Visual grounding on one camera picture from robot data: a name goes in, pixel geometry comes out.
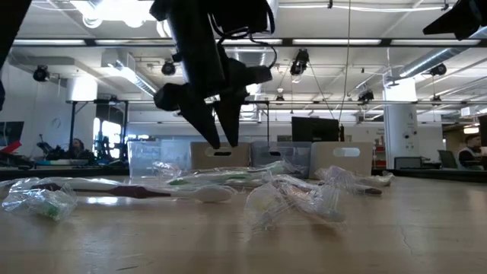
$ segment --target plastic bin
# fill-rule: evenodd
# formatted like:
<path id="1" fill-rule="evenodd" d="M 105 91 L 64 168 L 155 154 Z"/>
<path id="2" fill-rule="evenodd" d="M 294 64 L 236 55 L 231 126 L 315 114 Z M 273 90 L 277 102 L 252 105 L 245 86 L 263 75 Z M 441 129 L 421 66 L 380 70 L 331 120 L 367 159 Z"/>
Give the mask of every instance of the plastic bin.
<path id="1" fill-rule="evenodd" d="M 191 168 L 189 141 L 129 142 L 129 166 L 131 179 L 156 177 L 153 163 L 163 161 L 177 164 L 181 170 Z"/>
<path id="2" fill-rule="evenodd" d="M 297 167 L 299 178 L 307 178 L 310 170 L 311 142 L 270 142 L 255 141 L 250 144 L 252 167 L 261 167 L 285 159 Z"/>

